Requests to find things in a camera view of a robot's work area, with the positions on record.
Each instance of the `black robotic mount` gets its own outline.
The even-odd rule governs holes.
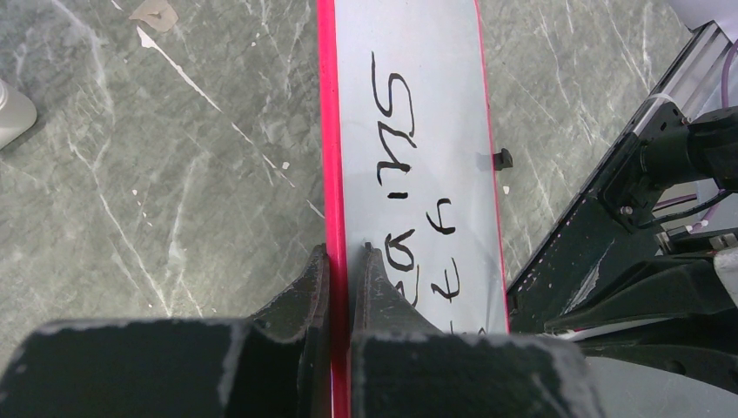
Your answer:
[[[715,180],[715,197],[654,217],[669,187],[702,179]],[[512,331],[586,331],[586,355],[738,394],[738,229],[661,226],[736,191],[738,107],[689,123],[674,104],[658,106],[640,134],[624,132],[508,291]]]

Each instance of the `white vein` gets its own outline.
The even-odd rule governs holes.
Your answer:
[[[572,10],[569,7],[569,0],[566,0],[567,3],[567,20],[569,21],[569,30],[574,33],[574,25],[572,24]]]
[[[141,29],[140,26],[136,26],[136,31],[138,32],[138,36],[141,37],[141,46],[143,46],[144,48],[153,48],[154,50],[158,51],[158,53],[160,53],[162,55],[162,57],[164,57],[167,60],[167,62],[169,62],[169,65],[171,65],[171,67],[174,68],[174,70],[177,71],[177,74],[179,74],[179,76],[187,84],[189,84],[190,87],[192,87],[192,89],[194,89],[200,96],[202,96],[203,98],[205,98],[205,100],[207,100],[208,103],[212,107],[214,107],[217,111],[223,113],[223,111],[220,110],[220,108],[218,107],[218,105],[215,104],[215,102],[213,102],[212,99],[210,97],[208,97],[207,94],[205,94],[205,92],[203,91],[203,89],[201,89],[197,84],[195,84],[195,82],[192,81],[192,79],[190,78],[190,76],[188,76],[185,73],[185,71],[182,69],[182,66],[179,65],[179,64],[177,64],[177,63],[175,63],[174,60],[172,60],[168,55],[166,55],[166,52],[164,52],[161,48],[159,48],[159,45],[157,45],[157,43],[154,42],[154,40],[151,39],[151,37],[149,37],[149,35],[146,34],[146,32],[144,32],[144,30]]]
[[[554,119],[554,117],[551,116],[551,113],[548,113],[548,111],[546,110],[546,108],[543,107],[543,104],[541,104],[538,100],[536,100],[536,98],[533,96],[533,94],[531,94],[531,92],[527,88],[523,87],[523,84],[521,84],[520,81],[518,81],[518,79],[513,75],[512,72],[510,72],[510,70],[507,69],[507,67],[505,65],[502,65],[502,70],[504,72],[506,72],[507,75],[510,76],[510,78],[512,78],[513,81],[521,89],[523,89],[523,91],[538,105],[538,107],[540,107],[540,109],[546,114],[546,116],[548,116],[548,118],[551,119],[551,122],[554,122],[556,125],[559,124],[558,122],[556,122],[556,119]]]
[[[538,190],[540,190],[540,194],[543,195],[543,201],[544,203],[546,203],[546,208],[548,209],[548,213],[551,215],[551,219],[556,220],[554,209],[551,207],[551,198],[548,196],[548,192],[546,192],[546,187],[543,186],[543,182],[540,181],[538,170],[535,169],[535,163],[533,162],[533,159],[531,158],[527,147],[523,147],[523,152],[526,154],[526,158],[528,158],[528,163],[530,163],[531,165],[533,176],[535,177],[535,181],[537,183]]]
[[[93,178],[95,179],[95,182],[97,183],[97,175],[94,172],[92,173],[92,175],[93,175]],[[113,221],[113,225],[115,225],[115,227],[117,228],[117,231],[120,234],[121,238],[123,239],[125,246],[127,246],[128,249],[136,257],[138,268],[140,268],[141,271],[144,272],[144,276],[146,276],[146,279],[149,281],[151,288],[154,289],[154,293],[157,294],[157,297],[159,298],[159,301],[161,301],[162,307],[164,307],[164,311],[166,312],[167,316],[171,316],[171,309],[166,305],[166,301],[164,300],[164,292],[162,292],[161,287],[159,287],[157,282],[151,277],[149,272],[146,270],[146,267],[144,266],[144,261],[141,260],[141,255],[138,254],[138,251],[136,251],[136,248],[133,247],[132,243],[128,240],[128,237],[125,236],[125,233],[123,232],[123,228],[118,223],[116,217],[113,216],[113,213],[111,212],[111,208],[108,206],[108,201],[105,199],[105,196],[103,196],[102,193],[99,193],[99,196],[100,196],[100,200],[103,202],[103,208],[105,209],[105,212],[108,214],[108,217]]]
[[[630,68],[630,71],[632,71],[633,74],[637,75],[641,79],[643,86],[646,87],[646,90],[648,90],[648,82],[646,81],[646,78],[643,76],[643,73],[638,68],[638,65],[635,63],[635,59],[633,58],[633,55],[631,55],[630,50],[627,48],[621,32],[618,30],[617,25],[615,25],[615,21],[613,20],[613,13],[610,11],[610,5],[607,3],[607,0],[602,0],[602,3],[605,4],[605,8],[607,9],[607,16],[610,18],[610,23],[613,25],[613,29],[615,29],[615,34],[618,36],[618,39],[620,39],[623,50],[625,51],[624,54],[621,54],[623,60],[625,60],[625,64],[628,66],[628,68]]]
[[[261,154],[261,156],[262,156],[262,157],[264,158],[264,161],[266,161],[267,163],[269,163],[269,166],[270,166],[271,168],[273,168],[273,169],[275,169],[275,170],[277,169],[277,166],[276,166],[276,165],[274,165],[274,163],[272,163],[272,161],[271,161],[270,159],[268,159],[268,158],[266,157],[266,155],[264,155],[264,154]]]
[[[266,172],[266,177],[269,178],[269,184],[274,186],[274,182],[272,181],[272,174],[269,172],[269,167],[266,166],[266,163],[264,161],[261,162],[261,165],[264,166],[264,171]]]
[[[120,253],[117,251],[117,248],[115,247],[115,244],[111,241],[111,246],[113,247],[113,253],[112,260],[120,268],[120,271],[123,272],[123,275],[128,278],[128,281],[140,292],[141,287],[138,287],[138,283],[133,279],[131,276],[131,271],[128,270],[128,267],[125,266],[125,263],[123,262],[123,259],[120,257]]]
[[[92,53],[93,65],[95,66],[95,83],[100,87],[100,91],[103,93],[105,101],[105,109],[113,116],[113,122],[115,122],[115,113],[113,112],[113,100],[110,92],[108,91],[107,78],[105,77],[105,70],[103,63],[100,60],[100,38],[97,37],[95,31],[88,25],[82,22],[77,15],[72,13],[66,8],[59,0],[50,0],[51,4],[57,9],[61,10],[71,21],[72,26],[78,30],[80,35],[90,39],[90,50]]]
[[[643,56],[643,65],[646,66],[646,70],[648,71],[648,81],[651,81],[651,78],[653,77],[651,74],[651,57],[649,57],[648,52],[646,52],[646,30],[648,29],[648,12],[650,10],[651,3],[646,3],[646,7],[643,9],[643,42],[641,44],[641,55]]]
[[[231,122],[231,127],[232,127],[232,128],[233,128],[233,129],[234,129],[234,130],[235,130],[236,132],[240,133],[240,134],[241,134],[241,136],[242,136],[242,137],[244,137],[244,139],[246,140],[246,142],[248,142],[248,143],[249,143],[249,144],[251,144],[251,145],[254,145],[254,143],[253,143],[253,142],[252,142],[252,141],[251,141],[251,140],[249,139],[249,137],[247,137],[247,136],[246,136],[246,134],[245,134],[245,133],[243,133],[243,131],[241,131],[241,130],[240,130],[240,129],[239,129],[239,128],[238,128],[237,126],[236,126],[236,124],[234,124],[233,122]]]
[[[543,34],[546,36],[546,40],[548,41],[548,48],[551,49],[551,52],[553,53],[553,59],[556,61],[556,81],[559,82],[559,90],[561,90],[561,96],[564,97],[564,101],[567,102],[567,105],[571,105],[571,103],[569,103],[569,97],[567,97],[567,93],[564,91],[564,84],[561,83],[561,74],[560,74],[561,66],[559,65],[559,57],[556,55],[554,44],[551,42],[551,37],[548,35],[548,26],[546,25],[546,18],[543,17],[543,13],[540,11],[540,8],[538,8],[538,14],[540,15],[541,29],[543,29]]]
[[[310,206],[313,212],[317,213],[320,218],[325,219],[325,215],[317,207],[315,207],[315,205],[310,200],[306,200],[306,202],[307,202],[307,205]]]
[[[179,245],[178,241],[178,235],[179,235],[179,229],[181,228],[181,222],[182,222],[182,213],[185,209],[185,201],[187,200],[187,195],[189,194],[190,187],[192,184],[193,179],[193,173],[195,172],[195,167],[198,165],[198,162],[202,158],[207,158],[208,154],[203,153],[197,156],[192,160],[190,163],[190,167],[187,170],[187,175],[184,177],[184,185],[182,187],[182,198],[179,200],[179,205],[177,205],[177,213],[174,216],[174,222],[171,227],[171,240],[169,243],[169,259],[167,261],[167,267],[166,267],[166,277],[169,277],[171,275],[171,266],[176,266],[179,269],[179,276],[177,278],[177,284],[180,285],[184,291],[187,293],[187,297],[192,302],[192,305],[195,306],[195,309],[198,311],[198,314],[200,317],[203,316],[203,312],[200,309],[200,305],[195,300],[194,297],[192,297],[192,293],[190,292],[190,288],[187,286],[184,280],[185,276],[185,270],[187,265],[187,256],[185,255],[185,252],[182,251],[182,247]]]
[[[25,62],[25,57],[28,54],[28,48],[26,48],[25,44],[20,44],[18,45],[18,49],[21,53],[18,54],[13,51],[13,57],[16,59],[16,80],[21,82],[21,71],[23,71],[23,63]]]

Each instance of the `pink edge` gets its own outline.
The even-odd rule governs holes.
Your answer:
[[[477,25],[480,28],[480,53],[482,55],[482,79],[485,83],[485,104],[486,104],[486,125],[489,130],[489,150],[494,154],[494,141],[492,135],[492,118],[491,109],[489,105],[489,89],[487,88],[486,82],[486,62],[484,57],[484,36],[482,35],[482,13],[480,10],[479,0],[474,0],[474,6],[477,8]],[[505,329],[510,334],[510,318],[507,316],[507,287],[505,286],[505,260],[502,258],[502,225],[500,225],[500,200],[497,199],[497,174],[494,170],[494,160],[492,167],[492,181],[494,187],[494,209],[497,212],[497,240],[500,243],[500,269],[502,270],[502,303],[505,304]]]
[[[318,0],[318,64],[320,114],[323,132],[323,182],[325,188],[325,234],[331,268],[331,377],[332,416],[348,418],[349,348],[348,277],[346,225],[344,223],[343,168],[339,115],[339,68],[336,50],[336,6],[333,0]]]

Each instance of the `black marker writing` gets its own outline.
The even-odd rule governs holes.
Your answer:
[[[377,64],[374,61],[374,52],[372,51],[372,90],[374,91],[374,103],[377,104],[377,108],[379,111],[382,112],[383,115],[386,117],[392,116],[392,83],[394,80],[399,80],[404,86],[405,90],[407,90],[407,100],[410,103],[410,120],[411,120],[411,127],[410,132],[408,132],[408,135],[412,138],[415,136],[415,115],[413,113],[413,95],[410,94],[410,87],[407,86],[407,83],[405,82],[405,79],[400,76],[400,74],[393,72],[390,74],[390,77],[387,79],[387,96],[389,98],[389,105],[387,108],[384,108],[382,104],[379,102],[379,98],[377,97],[377,75],[376,75],[376,66]]]
[[[415,299],[413,300],[413,303],[411,303],[413,307],[415,307],[415,305],[418,305],[418,284],[420,283],[420,264],[418,264],[415,267],[415,270],[417,271],[417,273],[415,274]],[[402,282],[402,280],[398,281],[397,285],[394,288],[397,289],[400,292],[400,294],[402,294],[403,298],[405,298],[405,284]]]
[[[399,160],[397,160],[397,157],[394,156],[394,154],[392,153],[392,150],[390,150],[390,147],[387,145],[384,132],[389,132],[395,137],[404,138],[413,148],[418,148],[418,146],[415,143],[413,143],[413,141],[404,132],[396,131],[392,129],[391,127],[385,125],[382,122],[377,122],[377,128],[379,130],[379,140],[382,142],[382,146],[385,148],[387,157],[389,157],[392,160],[392,162],[379,161],[377,163],[377,181],[381,185],[382,184],[381,170],[383,168],[389,168],[392,170],[400,170],[402,172],[409,172],[410,169],[412,168],[409,164],[400,163]]]
[[[443,204],[451,205],[451,200],[447,198],[443,198],[443,199],[439,199],[439,201],[436,203],[436,210],[438,210],[438,215],[439,215],[438,225],[436,225],[433,222],[433,220],[431,219],[431,215],[429,215],[428,212],[426,212],[426,218],[428,219],[428,222],[431,223],[431,226],[433,227],[433,229],[435,229],[437,232],[442,233],[444,235],[450,235],[456,231],[456,227],[455,226],[449,226],[449,227],[443,226],[443,219],[440,218],[440,206]]]
[[[459,296],[459,292],[461,291],[461,283],[459,281],[459,269],[456,268],[456,260],[451,258],[451,262],[453,263],[453,270],[456,273],[456,290],[451,291],[451,285],[448,284],[448,270],[443,270],[443,275],[446,276],[446,292],[443,291],[438,285],[435,283],[431,284],[431,289],[434,293],[438,292],[441,296],[443,296],[445,299],[448,299],[448,303],[452,302],[452,299],[456,296]]]
[[[413,235],[413,233],[415,233],[415,230],[411,229],[395,239],[392,238],[391,233],[387,234],[387,238],[385,238],[385,254],[387,254],[387,262],[390,263],[390,266],[392,266],[392,268],[400,270],[401,272],[409,272],[415,268],[415,257],[413,257],[413,253],[410,251],[410,248],[407,248],[406,246],[400,244],[402,241]],[[405,255],[410,258],[410,262],[407,264],[400,264],[395,261],[392,258],[392,253],[390,252],[390,249],[392,248],[405,253]]]

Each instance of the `gray marble surface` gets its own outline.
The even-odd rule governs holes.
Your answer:
[[[171,0],[164,34],[140,0],[2,3],[39,120],[0,152],[0,364],[48,320],[247,315],[298,276],[325,235],[312,1]]]
[[[480,3],[510,284],[691,34],[667,2]]]
[[[315,6],[0,0],[0,364],[57,318],[247,315],[324,241]],[[481,1],[508,278],[688,33],[662,2]],[[142,46],[142,36],[151,48]]]

